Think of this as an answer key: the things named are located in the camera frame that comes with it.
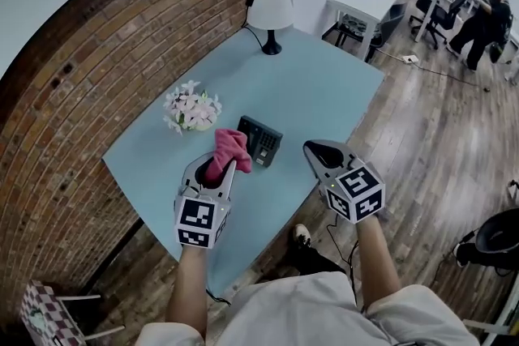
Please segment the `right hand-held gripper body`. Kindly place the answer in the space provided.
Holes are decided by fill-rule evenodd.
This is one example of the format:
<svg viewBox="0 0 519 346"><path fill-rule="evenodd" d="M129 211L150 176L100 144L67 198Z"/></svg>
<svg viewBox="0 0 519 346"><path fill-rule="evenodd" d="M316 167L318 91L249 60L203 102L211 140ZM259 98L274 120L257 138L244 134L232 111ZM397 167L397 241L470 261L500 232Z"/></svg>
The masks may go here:
<svg viewBox="0 0 519 346"><path fill-rule="evenodd" d="M373 216L385 206L385 184L372 164L347 156L339 163L319 157L320 194L329 209L351 224Z"/></svg>

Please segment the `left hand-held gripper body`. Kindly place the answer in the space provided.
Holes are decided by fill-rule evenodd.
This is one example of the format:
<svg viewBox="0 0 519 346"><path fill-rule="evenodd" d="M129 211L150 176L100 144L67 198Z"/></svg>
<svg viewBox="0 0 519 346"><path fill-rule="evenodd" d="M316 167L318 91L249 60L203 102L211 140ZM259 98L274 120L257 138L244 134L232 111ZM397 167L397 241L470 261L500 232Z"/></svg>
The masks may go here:
<svg viewBox="0 0 519 346"><path fill-rule="evenodd" d="M230 213L230 188L182 186L174 202L177 242L213 249L225 230Z"/></svg>

